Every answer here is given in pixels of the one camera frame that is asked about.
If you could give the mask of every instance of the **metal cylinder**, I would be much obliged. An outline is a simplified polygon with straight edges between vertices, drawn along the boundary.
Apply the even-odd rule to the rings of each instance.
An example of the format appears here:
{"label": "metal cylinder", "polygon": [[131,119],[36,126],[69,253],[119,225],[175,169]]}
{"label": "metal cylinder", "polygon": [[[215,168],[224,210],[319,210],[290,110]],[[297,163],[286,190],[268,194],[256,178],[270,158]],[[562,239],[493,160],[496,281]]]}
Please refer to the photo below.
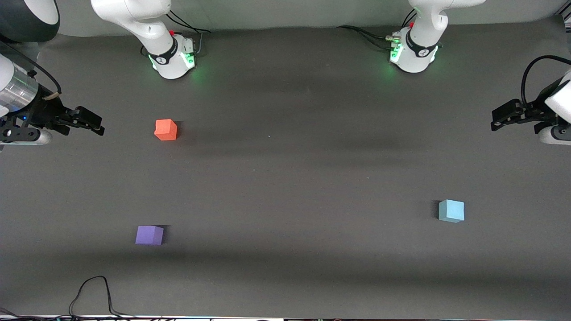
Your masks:
{"label": "metal cylinder", "polygon": [[12,113],[28,106],[36,97],[38,83],[24,68],[3,55],[0,55],[0,74],[0,88],[3,88],[0,90],[0,109],[4,107]]}

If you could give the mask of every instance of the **foam cube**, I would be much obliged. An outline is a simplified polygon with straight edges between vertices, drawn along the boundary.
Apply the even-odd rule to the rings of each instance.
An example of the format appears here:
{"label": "foam cube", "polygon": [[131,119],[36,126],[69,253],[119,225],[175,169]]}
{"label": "foam cube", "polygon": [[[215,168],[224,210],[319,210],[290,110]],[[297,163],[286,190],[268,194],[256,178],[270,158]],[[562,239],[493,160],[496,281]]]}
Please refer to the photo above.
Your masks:
{"label": "foam cube", "polygon": [[155,122],[155,136],[162,141],[174,141],[176,130],[176,124],[172,119],[158,119]]}
{"label": "foam cube", "polygon": [[438,204],[438,219],[458,223],[464,220],[464,202],[447,199]]}
{"label": "foam cube", "polygon": [[139,226],[135,244],[161,245],[163,243],[163,228],[158,226]]}

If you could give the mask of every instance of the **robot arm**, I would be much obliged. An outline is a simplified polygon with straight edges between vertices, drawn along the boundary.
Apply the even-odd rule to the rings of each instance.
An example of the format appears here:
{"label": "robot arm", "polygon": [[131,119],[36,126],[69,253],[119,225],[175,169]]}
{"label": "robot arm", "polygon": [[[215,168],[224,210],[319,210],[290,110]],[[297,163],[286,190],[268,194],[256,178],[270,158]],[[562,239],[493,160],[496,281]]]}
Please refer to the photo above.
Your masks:
{"label": "robot arm", "polygon": [[171,0],[91,0],[91,6],[100,18],[137,37],[162,77],[180,78],[194,67],[192,40],[170,33],[158,19],[170,11]]}
{"label": "robot arm", "polygon": [[531,67],[539,60],[554,59],[571,65],[571,61],[557,56],[541,56],[529,64],[522,80],[522,98],[512,99],[492,111],[492,131],[511,124],[538,122],[535,133],[546,144],[571,145],[571,69],[563,77],[544,88],[537,98],[525,99],[525,80]]}
{"label": "robot arm", "polygon": [[486,0],[409,0],[416,10],[416,20],[412,27],[393,33],[401,41],[395,45],[391,54],[391,62],[408,73],[419,73],[434,61],[438,41],[446,27],[447,9],[472,7]]}
{"label": "robot arm", "polygon": [[[59,28],[59,13],[54,0],[0,1],[0,41],[24,60],[37,65],[10,43],[51,40]],[[68,135],[70,127],[89,129],[103,135],[101,117],[84,107],[70,110],[58,95],[34,79],[16,62],[0,54],[0,151],[2,145],[43,145],[55,130]]]}

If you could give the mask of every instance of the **cable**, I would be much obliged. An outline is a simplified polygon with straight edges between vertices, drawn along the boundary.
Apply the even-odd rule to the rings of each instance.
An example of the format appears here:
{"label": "cable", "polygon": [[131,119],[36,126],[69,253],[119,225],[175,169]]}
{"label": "cable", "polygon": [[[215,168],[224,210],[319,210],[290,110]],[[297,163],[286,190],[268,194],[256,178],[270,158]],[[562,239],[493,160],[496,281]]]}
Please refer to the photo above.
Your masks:
{"label": "cable", "polygon": [[200,53],[200,51],[202,50],[202,35],[204,33],[200,33],[200,40],[198,42],[198,50],[196,51],[196,54],[198,55]]}
{"label": "cable", "polygon": [[568,3],[568,4],[565,6],[565,8],[561,9],[561,10],[559,11],[559,14],[562,14],[563,12],[565,12],[565,10],[567,10],[567,9],[569,8],[569,6],[571,6],[571,3]]}
{"label": "cable", "polygon": [[532,60],[529,63],[528,67],[525,69],[524,76],[521,78],[521,102],[524,104],[524,107],[528,106],[528,101],[525,97],[525,83],[528,80],[529,70],[531,70],[531,68],[533,67],[533,65],[536,64],[536,62],[543,60],[543,59],[557,60],[559,62],[566,63],[567,65],[571,65],[571,60],[565,59],[565,58],[559,57],[559,56],[554,56],[554,55],[544,55],[544,56],[540,56],[540,57],[537,57],[534,60]]}
{"label": "cable", "polygon": [[111,292],[109,291],[109,284],[107,283],[107,278],[103,275],[97,275],[97,276],[93,276],[92,278],[88,278],[87,280],[83,281],[83,283],[81,284],[81,286],[79,287],[79,291],[77,291],[77,295],[75,296],[75,299],[73,299],[73,301],[71,301],[69,307],[67,308],[67,313],[71,316],[74,316],[73,314],[73,306],[75,305],[75,302],[77,301],[77,299],[79,299],[79,296],[81,295],[81,290],[83,289],[83,286],[96,278],[102,278],[103,281],[105,281],[105,289],[107,290],[107,309],[109,310],[110,314],[113,314],[119,318],[121,318],[121,315],[129,315],[126,313],[122,313],[122,312],[118,312],[117,310],[115,310],[113,308],[113,302],[111,300]]}
{"label": "cable", "polygon": [[177,25],[183,26],[183,27],[186,27],[186,28],[193,29],[194,31],[196,31],[196,33],[200,33],[201,31],[206,32],[206,33],[212,33],[210,30],[207,30],[207,29],[194,28],[193,26],[191,26],[190,24],[188,24],[188,22],[182,20],[182,18],[179,17],[179,16],[178,16],[176,13],[174,13],[172,10],[170,10],[170,12],[171,12],[175,17],[177,17],[180,21],[182,21],[182,23],[180,23],[180,22],[174,20],[173,18],[171,18],[171,16],[169,16],[169,15],[167,14],[167,18],[170,19],[171,21],[173,21],[174,23],[176,23]]}
{"label": "cable", "polygon": [[41,316],[19,316],[16,315],[13,318],[0,318],[2,321],[24,321],[24,320],[34,320],[34,321],[120,321],[120,320],[142,320],[142,321],[175,321],[175,320],[188,320],[194,321],[195,318],[192,317],[181,317],[181,318],[163,318],[162,316],[158,319],[150,319],[149,317],[133,317],[125,319],[122,316],[80,316],[80,315],[59,315],[55,317],[44,318]]}
{"label": "cable", "polygon": [[416,17],[416,12],[415,12],[414,15],[412,15],[412,17],[410,17],[409,20],[407,20],[407,21],[404,23],[403,28],[404,28],[404,26],[408,25],[408,24],[410,23],[410,21],[412,21],[415,17]]}
{"label": "cable", "polygon": [[43,318],[41,316],[32,316],[32,315],[17,315],[11,311],[9,311],[6,308],[0,307],[0,313],[3,314],[8,314],[11,315],[13,317],[15,317],[16,319],[12,319],[12,320],[20,320],[20,321],[24,321],[24,320],[33,320],[33,321],[45,321],[48,320],[46,318]]}
{"label": "cable", "polygon": [[46,75],[48,78],[50,78],[50,80],[54,83],[55,87],[57,88],[56,93],[53,93],[47,97],[44,97],[43,99],[45,101],[49,101],[51,99],[54,99],[55,97],[59,96],[62,94],[62,87],[59,85],[59,82],[57,80],[55,80],[55,78],[47,72],[47,70],[45,70],[42,66],[40,66],[39,64],[37,64],[35,61],[33,61],[32,59],[28,58],[28,56],[22,54],[20,51],[18,51],[16,48],[8,45],[6,42],[2,42],[5,46],[7,46],[8,48],[14,50],[18,55],[20,55],[22,58],[24,58],[26,61],[28,61],[29,63],[31,63],[32,65],[34,65],[36,68],[40,69],[44,75]]}
{"label": "cable", "polygon": [[400,26],[401,28],[404,28],[404,26],[407,24],[408,16],[410,16],[413,12],[415,12],[414,9],[412,9],[411,12],[409,12],[409,13],[407,14],[407,16],[404,17],[403,24]]}
{"label": "cable", "polygon": [[366,30],[364,30],[364,29],[362,29],[362,28],[355,27],[355,26],[347,26],[347,25],[344,25],[344,26],[339,26],[339,27],[337,27],[337,28],[350,29],[350,30],[356,31],[356,32],[357,32],[358,34],[360,34],[363,38],[365,38],[365,40],[367,40],[368,42],[370,42],[373,46],[375,46],[375,47],[377,47],[377,48],[379,48],[379,49],[382,49],[382,50],[390,50],[389,47],[381,46],[381,45],[379,45],[378,43],[376,43],[376,42],[373,40],[373,39],[378,39],[378,40],[381,40],[381,39],[382,39],[382,40],[384,40],[385,37],[378,36],[378,35],[376,35],[376,34],[374,34],[374,33],[370,33],[369,31],[366,31]]}
{"label": "cable", "polygon": [[382,36],[376,35],[376,34],[374,34],[374,33],[372,33],[372,32],[366,31],[366,30],[363,29],[363,28],[359,28],[359,27],[355,27],[355,26],[349,26],[349,25],[342,25],[342,26],[339,26],[339,27],[337,27],[337,28],[351,29],[351,30],[354,30],[354,31],[357,31],[357,32],[364,33],[364,34],[366,34],[366,35],[368,35],[369,37],[372,37],[372,38],[385,40],[385,37],[382,37]]}

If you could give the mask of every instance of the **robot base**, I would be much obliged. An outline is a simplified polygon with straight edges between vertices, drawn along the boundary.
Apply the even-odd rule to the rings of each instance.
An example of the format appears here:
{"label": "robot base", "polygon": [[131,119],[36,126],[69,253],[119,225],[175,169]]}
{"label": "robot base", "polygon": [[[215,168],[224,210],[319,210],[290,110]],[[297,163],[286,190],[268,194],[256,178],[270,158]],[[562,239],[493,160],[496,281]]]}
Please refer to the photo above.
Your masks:
{"label": "robot base", "polygon": [[389,61],[408,73],[419,73],[424,71],[428,65],[434,61],[436,51],[438,51],[438,46],[436,46],[436,48],[426,57],[417,57],[414,50],[412,50],[407,45],[407,42],[404,41],[410,29],[410,27],[405,27],[393,33],[393,36],[399,36],[402,41],[395,44],[396,47],[391,51]]}
{"label": "robot base", "polygon": [[166,79],[177,79],[186,74],[195,66],[194,44],[192,39],[187,39],[181,35],[174,35],[177,42],[176,54],[170,59],[166,65],[160,65],[151,60],[152,67]]}

